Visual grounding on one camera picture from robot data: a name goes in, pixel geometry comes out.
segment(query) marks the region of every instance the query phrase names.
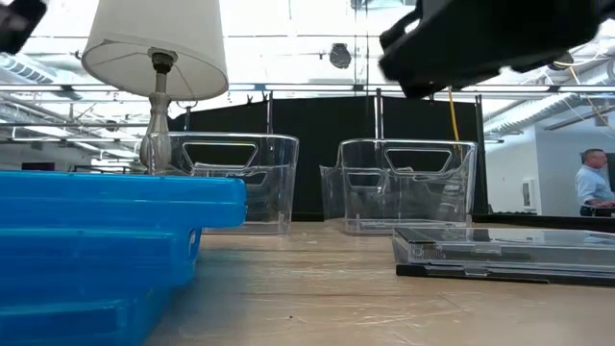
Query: table lamp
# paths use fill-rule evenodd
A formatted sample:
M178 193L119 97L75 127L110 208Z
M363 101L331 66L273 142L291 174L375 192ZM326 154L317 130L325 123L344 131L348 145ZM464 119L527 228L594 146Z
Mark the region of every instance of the table lamp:
M206 100L229 89L218 0L100 0L82 64L105 84L149 96L139 155L149 167L147 135L168 132L171 101ZM170 162L169 143L153 152L156 164Z

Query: light blue shirt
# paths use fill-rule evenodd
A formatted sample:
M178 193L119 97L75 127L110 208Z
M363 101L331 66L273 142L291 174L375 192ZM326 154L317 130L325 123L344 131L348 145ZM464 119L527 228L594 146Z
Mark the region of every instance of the light blue shirt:
M577 173L577 199L582 206L592 200L615 201L615 195L606 183L600 169L584 165Z

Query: black backdrop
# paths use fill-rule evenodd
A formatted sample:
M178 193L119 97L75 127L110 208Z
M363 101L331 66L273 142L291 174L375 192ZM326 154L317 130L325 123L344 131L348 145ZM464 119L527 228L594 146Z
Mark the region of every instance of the black backdrop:
M374 97L272 101L273 132L300 139L293 220L322 220L319 165L336 164L337 147L341 141L375 136L374 102ZM267 107L267 103L261 102L196 111L190 116L190 131L266 133ZM383 133L386 138L455 139L447 102L385 97L382 99L382 109ZM455 103L455 112L460 138L482 141L475 105ZM169 120L170 131L182 131L184 125L184 115ZM478 213L487 211L485 167L482 162L479 160L475 194L475 212Z

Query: black device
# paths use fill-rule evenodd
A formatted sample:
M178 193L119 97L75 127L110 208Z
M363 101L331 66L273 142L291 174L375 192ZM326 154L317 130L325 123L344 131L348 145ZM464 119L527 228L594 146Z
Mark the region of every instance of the black device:
M0 5L0 53L17 54L47 13L41 0L14 0Z
M553 64L591 40L615 0L418 0L380 36L384 76L408 98ZM406 27L417 22L415 30Z

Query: white wall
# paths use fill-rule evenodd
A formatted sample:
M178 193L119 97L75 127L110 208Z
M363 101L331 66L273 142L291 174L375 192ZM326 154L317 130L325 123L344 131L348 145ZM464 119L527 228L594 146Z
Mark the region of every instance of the white wall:
M30 144L0 145L0 169L21 169L22 162L54 162L58 171L67 171L74 165L91 165L91 156L83 150L41 144L42 150L33 149Z
M581 166L579 154L590 148L615 153L615 139L600 132L541 130L536 133L536 139L543 214L578 216L575 176Z
M487 191L494 212L528 211L523 205L523 181L534 179L534 202L541 213L536 133L533 127L519 136L506 136L504 144L486 145Z

